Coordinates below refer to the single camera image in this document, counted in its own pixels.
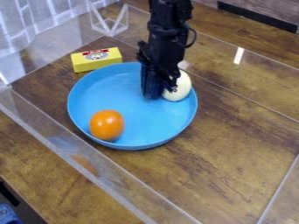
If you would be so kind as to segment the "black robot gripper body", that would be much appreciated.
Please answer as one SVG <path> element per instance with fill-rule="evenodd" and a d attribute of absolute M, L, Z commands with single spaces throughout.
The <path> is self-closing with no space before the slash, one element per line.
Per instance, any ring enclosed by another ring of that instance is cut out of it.
<path fill-rule="evenodd" d="M 192 1 L 148 0 L 148 3 L 148 41 L 137 42 L 137 59 L 149 67 L 177 74 L 184 51 L 196 40 L 193 38 L 187 43 L 189 32 L 195 32 L 187 24 L 187 20 L 192 18 Z"/>

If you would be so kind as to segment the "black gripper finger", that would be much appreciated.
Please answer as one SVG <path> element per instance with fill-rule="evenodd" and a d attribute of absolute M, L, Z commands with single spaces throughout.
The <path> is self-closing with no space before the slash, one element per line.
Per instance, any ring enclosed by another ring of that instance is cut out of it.
<path fill-rule="evenodd" d="M 181 76 L 180 71 L 159 70 L 157 76 L 159 76 L 160 89 L 167 90 L 168 92 L 176 92 L 177 91 L 176 81 Z"/>
<path fill-rule="evenodd" d="M 147 99 L 157 99 L 164 90 L 161 71 L 149 67 L 147 64 L 141 65 L 141 92 Z"/>

